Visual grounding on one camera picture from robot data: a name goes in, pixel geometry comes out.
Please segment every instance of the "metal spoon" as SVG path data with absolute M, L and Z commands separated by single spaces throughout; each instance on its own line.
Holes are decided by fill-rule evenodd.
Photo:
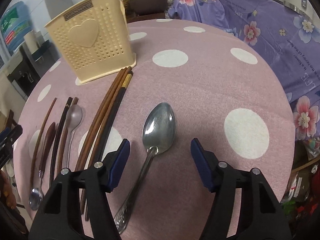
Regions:
M 40 179 L 40 187 L 35 187 L 31 190 L 29 196 L 29 205 L 32 210 L 37 210 L 40 206 L 40 203 L 43 198 L 43 192 L 41 189 L 42 186 L 42 178 L 44 176 L 45 165 L 47 163 L 48 155 L 51 149 L 51 145 L 54 140 L 54 136 L 56 134 L 56 123 L 53 122 L 45 135 L 44 139 L 44 150 L 41 156 L 40 167 L 39 167 L 39 179 Z
M 69 167 L 69 160 L 70 160 L 70 149 L 71 149 L 71 142 L 74 135 L 74 130 L 79 126 L 82 120 L 82 108 L 78 105 L 70 106 L 67 116 L 66 116 L 66 127 L 68 129 L 67 141 L 65 145 L 65 149 L 68 149 L 67 152 L 64 153 L 62 159 L 62 168 Z
M 149 170 L 153 158 L 171 147 L 175 134 L 176 119 L 173 110 L 168 103 L 160 103 L 151 111 L 142 130 L 142 142 L 147 151 L 147 158 L 140 170 L 136 184 L 114 218 L 120 234 L 128 225 L 139 188 Z

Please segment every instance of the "white sticker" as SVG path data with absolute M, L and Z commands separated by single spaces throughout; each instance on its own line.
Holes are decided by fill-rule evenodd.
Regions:
M 301 181 L 302 181 L 302 177 L 300 177 L 298 179 L 298 183 L 297 183 L 297 188 L 296 188 L 296 192 L 294 193 L 293 197 L 297 197 L 300 191 L 300 187 L 301 187 Z

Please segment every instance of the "utensil holder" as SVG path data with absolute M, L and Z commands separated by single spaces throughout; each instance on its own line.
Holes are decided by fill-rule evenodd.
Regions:
M 122 0 L 83 0 L 45 27 L 81 84 L 136 65 Z

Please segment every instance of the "heart emblem on basket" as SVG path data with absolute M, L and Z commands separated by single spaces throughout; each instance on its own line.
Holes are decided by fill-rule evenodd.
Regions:
M 69 30 L 69 39 L 76 45 L 90 48 L 99 34 L 99 25 L 95 19 L 87 19 L 81 25 Z

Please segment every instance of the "round table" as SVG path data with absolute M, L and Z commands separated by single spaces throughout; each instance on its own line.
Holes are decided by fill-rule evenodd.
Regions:
M 284 194 L 293 161 L 295 129 L 286 95 L 268 64 L 247 44 L 212 26 L 183 20 L 150 20 L 128 25 L 137 66 L 117 113 L 105 154 L 123 138 L 131 152 L 119 186 L 108 194 L 113 215 L 138 177 L 146 158 L 141 131 L 150 111 L 168 102 L 177 134 L 172 148 L 156 157 L 140 189 L 123 240 L 199 239 L 214 194 L 203 186 L 190 153 L 197 137 L 204 149 L 237 169 L 258 167 L 278 200 Z M 86 132 L 116 74 L 80 85 L 60 59 L 42 77 L 26 102 L 15 144 L 17 187 L 28 213 L 31 159 L 39 129 L 58 123 L 69 96 L 79 98 L 84 117 L 71 145 L 74 169 Z M 42 189 L 48 190 L 49 155 Z M 229 235 L 236 232 L 240 210 L 237 191 Z M 84 223 L 90 235 L 88 222 Z

